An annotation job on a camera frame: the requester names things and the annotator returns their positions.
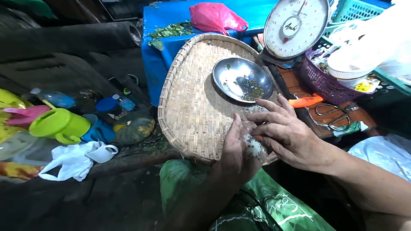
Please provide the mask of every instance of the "pink plastic bag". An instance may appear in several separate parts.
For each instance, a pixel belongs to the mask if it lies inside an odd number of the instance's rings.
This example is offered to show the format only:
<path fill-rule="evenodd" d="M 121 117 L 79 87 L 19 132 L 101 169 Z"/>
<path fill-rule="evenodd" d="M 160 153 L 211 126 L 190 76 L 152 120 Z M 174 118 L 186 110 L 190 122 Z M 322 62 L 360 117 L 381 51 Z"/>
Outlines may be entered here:
<path fill-rule="evenodd" d="M 202 2 L 189 9 L 191 24 L 204 32 L 221 32 L 230 36 L 226 29 L 245 31 L 248 28 L 248 22 L 223 3 Z"/>

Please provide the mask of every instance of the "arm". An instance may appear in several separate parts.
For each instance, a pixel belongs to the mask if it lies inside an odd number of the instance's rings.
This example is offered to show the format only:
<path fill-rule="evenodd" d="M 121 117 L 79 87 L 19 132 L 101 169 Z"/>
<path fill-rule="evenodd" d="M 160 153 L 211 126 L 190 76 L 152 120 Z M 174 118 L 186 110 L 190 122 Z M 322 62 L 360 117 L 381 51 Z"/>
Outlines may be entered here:
<path fill-rule="evenodd" d="M 194 191 L 174 208 L 161 230 L 207 230 L 240 186 L 211 172 Z"/>
<path fill-rule="evenodd" d="M 411 184 L 399 176 L 319 139 L 294 109 L 279 95 L 278 106 L 267 100 L 257 104 L 270 112 L 256 113 L 248 120 L 258 126 L 256 139 L 271 147 L 279 159 L 293 167 L 331 175 L 362 209 L 411 217 Z"/>
<path fill-rule="evenodd" d="M 240 187 L 261 168 L 260 160 L 245 154 L 245 144 L 239 139 L 240 127 L 240 116 L 234 114 L 221 160 L 213 165 L 201 185 L 179 201 L 161 230 L 207 230 Z"/>
<path fill-rule="evenodd" d="M 334 166 L 324 168 L 362 209 L 411 218 L 411 184 L 365 160 L 324 143 L 324 150 L 335 153 Z"/>

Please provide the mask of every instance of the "woven bamboo tray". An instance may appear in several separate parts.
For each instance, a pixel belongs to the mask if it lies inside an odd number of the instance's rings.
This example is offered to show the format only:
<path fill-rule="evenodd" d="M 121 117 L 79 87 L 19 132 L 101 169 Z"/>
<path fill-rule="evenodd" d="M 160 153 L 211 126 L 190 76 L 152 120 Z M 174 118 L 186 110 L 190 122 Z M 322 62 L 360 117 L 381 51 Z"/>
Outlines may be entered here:
<path fill-rule="evenodd" d="M 269 100 L 277 103 L 276 82 L 254 49 L 242 41 L 215 33 L 191 38 L 171 64 L 158 106 L 163 134 L 184 158 L 206 164 L 219 160 L 233 114 L 238 113 L 243 120 L 249 114 L 249 104 L 239 105 L 213 81 L 214 64 L 230 57 L 245 58 L 263 67 L 274 85 Z M 255 108 L 253 112 L 263 110 Z M 270 154 L 264 165 L 275 159 Z"/>

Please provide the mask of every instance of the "blue table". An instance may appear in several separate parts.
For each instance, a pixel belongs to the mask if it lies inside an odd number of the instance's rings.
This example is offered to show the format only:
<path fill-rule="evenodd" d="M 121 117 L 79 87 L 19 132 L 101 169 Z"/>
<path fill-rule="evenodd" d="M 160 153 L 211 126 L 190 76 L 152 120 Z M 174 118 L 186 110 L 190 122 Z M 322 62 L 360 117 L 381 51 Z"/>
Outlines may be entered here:
<path fill-rule="evenodd" d="M 195 34 L 193 35 L 163 38 L 161 39 L 164 43 L 164 50 L 162 51 L 148 45 L 148 42 L 152 38 L 147 35 L 148 33 L 154 32 L 154 29 L 157 27 L 166 27 L 172 23 L 190 20 L 190 12 L 188 8 L 200 2 L 204 1 L 159 2 L 157 3 L 157 6 L 144 7 L 143 43 L 141 45 L 141 52 L 143 55 L 145 77 L 147 79 L 151 104 L 154 106 L 158 106 L 164 80 L 166 79 L 167 72 L 174 57 L 177 55 L 177 52 L 187 40 L 202 32 L 194 30 Z M 278 0 L 260 0 L 254 2 L 247 0 L 209 0 L 207 2 L 224 3 L 238 16 L 246 20 L 249 24 L 247 31 L 237 32 L 235 30 L 229 30 L 229 33 L 230 36 L 250 44 L 253 35 L 263 32 L 268 14 Z"/>

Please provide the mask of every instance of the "blue bottle cap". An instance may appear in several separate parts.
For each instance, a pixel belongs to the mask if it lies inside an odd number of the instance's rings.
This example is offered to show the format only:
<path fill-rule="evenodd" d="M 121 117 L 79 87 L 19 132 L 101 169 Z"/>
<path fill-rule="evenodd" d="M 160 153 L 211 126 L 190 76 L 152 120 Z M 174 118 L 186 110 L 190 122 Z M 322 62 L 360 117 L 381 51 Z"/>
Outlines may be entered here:
<path fill-rule="evenodd" d="M 97 111 L 110 111 L 117 106 L 117 101 L 111 97 L 104 98 L 98 101 L 96 105 Z"/>

